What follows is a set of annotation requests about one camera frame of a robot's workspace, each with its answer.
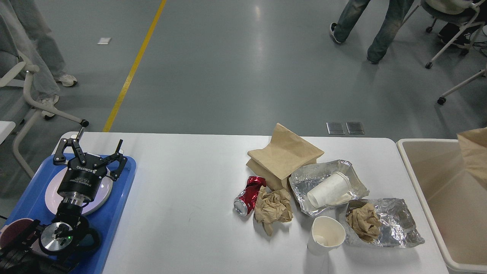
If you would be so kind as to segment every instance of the blue tray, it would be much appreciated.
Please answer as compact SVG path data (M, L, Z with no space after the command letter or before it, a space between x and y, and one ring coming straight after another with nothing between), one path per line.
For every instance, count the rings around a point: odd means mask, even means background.
M74 157L73 154L65 154L67 159ZM31 218L40 220L41 224L50 224L54 218L46 206L44 196L46 188L51 179L66 165L55 166L53 155L47 157L40 165L38 171L20 197L19 202L10 214L5 224L20 218ZM110 170L118 167L118 162L108 165ZM120 178L113 183L112 193L107 201L95 212L86 216L90 226L95 228L101 238L101 244L94 253L89 253L80 261L78 266L70 274L99 274L103 271L105 261L112 245L113 237L118 227L118 222L122 216L123 208L135 177L135 160L127 157L125 168L120 174Z

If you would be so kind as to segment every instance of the folded paper bag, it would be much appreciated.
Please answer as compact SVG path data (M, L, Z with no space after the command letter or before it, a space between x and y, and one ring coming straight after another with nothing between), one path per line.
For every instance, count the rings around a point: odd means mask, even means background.
M247 166L264 177L271 190L288 190L287 178L291 173L303 165L316 163L323 151L277 123L269 144L247 154L251 158Z
M293 219L290 200L291 195L285 189L267 193L265 187L261 186L255 204L254 217L258 223L262 223L268 236L272 236L274 231L273 222L285 223Z
M305 163L303 166L310 165L310 164L316 164L316 159L313 159L313 160ZM254 161L252 159L250 159L247 162L247 166L257 176L264 177L265 178L265 181L267 182L267 186L271 190L279 190L279 189L286 189L286 190L288 190L288 184L287 184L287 182L288 182L289 176L281 180L281 179L277 178L277 176L275 176L274 174L272 174L272 172L270 172L267 169L263 168L261 165L259 165L256 161Z
M487 127L457 134L466 170L487 189Z

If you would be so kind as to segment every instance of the white table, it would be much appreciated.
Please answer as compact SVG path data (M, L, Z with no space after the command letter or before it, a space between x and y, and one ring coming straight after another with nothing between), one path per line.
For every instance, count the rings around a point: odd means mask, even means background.
M10 121L0 121L0 144L7 138L7 136L14 130L15 123Z
M265 147L270 137L86 132L80 144L85 152L111 154L120 138L137 171L104 274L448 273L389 139L305 137L325 152L318 162L351 161L369 198L405 199L426 243L409 249L344 243L317 257L306 248L313 219L296 204L294 219L274 223L272 237L253 215L241 218L232 211L253 174L245 165L247 151Z

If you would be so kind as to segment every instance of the yellow floor line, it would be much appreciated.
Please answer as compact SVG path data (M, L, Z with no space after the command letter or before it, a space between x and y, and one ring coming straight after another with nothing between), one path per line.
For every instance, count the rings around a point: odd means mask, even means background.
M103 127L103 132L109 132L110 129L112 128L113 122L115 121L115 118L117 116L118 110L120 109L120 106L122 105L123 99L125 98L125 95L127 94L127 91L130 87L130 83L132 83L133 76L135 75L135 72L137 71L137 68L139 67L140 60L142 59L142 56L144 56L144 52L146 51L147 44L149 43L149 40L152 36L152 33L154 32L154 28L157 24L157 21L159 20L159 17L161 16L162 10L164 9L164 6L166 5L166 0L162 0L161 4L159 5L159 9L157 9L157 12L154 16L154 20L152 20L152 24L150 24L150 28L147 31L146 37L144 38L144 42L142 43L142 46L140 47L139 53L137 54L137 57L135 58L135 61L133 62L132 68L130 69L129 75L127 76L127 79L125 79L125 83L122 87L122 90L120 91L120 94L118 95L117 101L115 102L115 105L112 108L112 112L110 113L110 116L108 116L107 122L105 123L105 127Z

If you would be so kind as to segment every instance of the white trash bin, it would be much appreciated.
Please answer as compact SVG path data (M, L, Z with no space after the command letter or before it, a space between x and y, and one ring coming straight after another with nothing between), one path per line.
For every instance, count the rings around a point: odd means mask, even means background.
M487 190L458 140L401 139L397 148L448 267L487 273Z

